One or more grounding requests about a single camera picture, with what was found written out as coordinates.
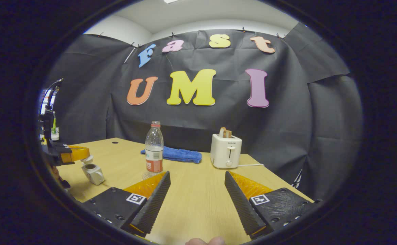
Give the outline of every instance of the purple letter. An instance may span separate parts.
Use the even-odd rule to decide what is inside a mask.
[[[250,76],[250,99],[247,100],[249,107],[268,107],[269,102],[265,99],[265,71],[247,69],[245,72]]]

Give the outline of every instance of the pink letter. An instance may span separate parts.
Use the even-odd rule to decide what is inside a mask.
[[[265,99],[265,71],[247,69],[245,72],[250,76],[250,99],[247,100],[249,107],[268,107],[269,102]]]
[[[169,42],[169,43],[167,43],[167,46],[165,46],[162,49],[162,51],[164,53],[167,53],[167,52],[170,52],[170,51],[173,51],[173,52],[179,51],[179,50],[182,49],[182,44],[183,43],[184,43],[183,40],[176,40],[176,41]]]

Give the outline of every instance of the small white cup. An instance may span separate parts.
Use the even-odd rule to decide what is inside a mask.
[[[82,166],[82,170],[88,180],[91,181],[91,183],[93,183],[94,185],[99,185],[100,183],[105,181],[102,169],[96,164],[85,164]]]

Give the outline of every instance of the toaster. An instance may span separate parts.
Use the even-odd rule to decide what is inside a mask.
[[[211,162],[216,168],[236,168],[241,155],[242,140],[235,136],[229,138],[212,135]]]

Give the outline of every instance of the finger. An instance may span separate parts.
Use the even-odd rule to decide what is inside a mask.
[[[217,236],[211,239],[208,243],[208,245],[225,245],[225,241],[222,237]]]
[[[193,238],[188,242],[186,242],[185,245],[208,245],[208,244],[200,238]]]

